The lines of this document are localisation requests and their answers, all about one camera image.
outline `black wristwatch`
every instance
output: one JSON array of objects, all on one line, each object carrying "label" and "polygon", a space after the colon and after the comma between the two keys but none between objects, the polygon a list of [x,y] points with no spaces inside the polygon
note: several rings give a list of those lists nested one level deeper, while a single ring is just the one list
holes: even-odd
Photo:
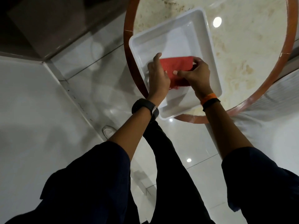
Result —
[{"label": "black wristwatch", "polygon": [[159,115],[158,107],[154,103],[152,103],[152,102],[150,102],[146,99],[141,98],[141,99],[137,100],[135,102],[135,104],[133,104],[132,114],[137,112],[142,107],[146,107],[150,110],[151,116],[152,116],[150,122],[154,122],[156,120],[156,118],[158,117],[158,115]]}]

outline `forearm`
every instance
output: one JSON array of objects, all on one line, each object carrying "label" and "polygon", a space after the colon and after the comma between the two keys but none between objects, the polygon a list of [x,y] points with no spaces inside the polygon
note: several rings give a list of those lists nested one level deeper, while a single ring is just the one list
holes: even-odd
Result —
[{"label": "forearm", "polygon": [[253,147],[249,140],[236,127],[220,102],[216,102],[206,108],[205,113],[213,130],[222,159],[237,148]]},{"label": "forearm", "polygon": [[134,113],[108,141],[121,146],[131,161],[150,119],[150,110],[142,107]]}]

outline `hand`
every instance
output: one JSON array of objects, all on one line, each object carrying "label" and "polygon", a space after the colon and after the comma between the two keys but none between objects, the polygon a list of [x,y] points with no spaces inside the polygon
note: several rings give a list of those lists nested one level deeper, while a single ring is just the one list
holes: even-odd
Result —
[{"label": "hand", "polygon": [[167,72],[163,70],[160,57],[162,53],[157,53],[153,62],[150,62],[147,67],[150,73],[150,92],[148,100],[159,106],[164,100],[169,91],[170,78]]},{"label": "hand", "polygon": [[193,57],[193,62],[197,64],[193,71],[173,71],[173,74],[185,78],[194,89],[197,98],[202,100],[208,94],[213,93],[210,86],[210,70],[199,57]]}]

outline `orange wristband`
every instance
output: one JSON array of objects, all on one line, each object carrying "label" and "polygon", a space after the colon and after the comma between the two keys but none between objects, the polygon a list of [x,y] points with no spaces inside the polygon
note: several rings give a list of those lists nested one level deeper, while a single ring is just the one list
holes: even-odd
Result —
[{"label": "orange wristband", "polygon": [[207,96],[205,96],[205,97],[200,101],[200,103],[201,103],[201,105],[204,105],[205,102],[207,102],[208,100],[211,100],[211,99],[213,99],[213,98],[217,98],[216,94],[214,94],[214,93],[210,93],[210,94],[208,94]]}]

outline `marble tabletop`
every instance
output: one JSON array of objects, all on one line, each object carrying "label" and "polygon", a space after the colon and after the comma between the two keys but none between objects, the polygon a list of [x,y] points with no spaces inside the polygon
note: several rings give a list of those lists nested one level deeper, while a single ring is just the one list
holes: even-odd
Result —
[{"label": "marble tabletop", "polygon": [[[288,0],[140,0],[133,33],[137,34],[190,9],[202,7],[212,35],[220,97],[225,110],[248,99],[275,68],[286,41]],[[220,17],[220,26],[213,25]],[[204,116],[201,108],[187,114]]]}]

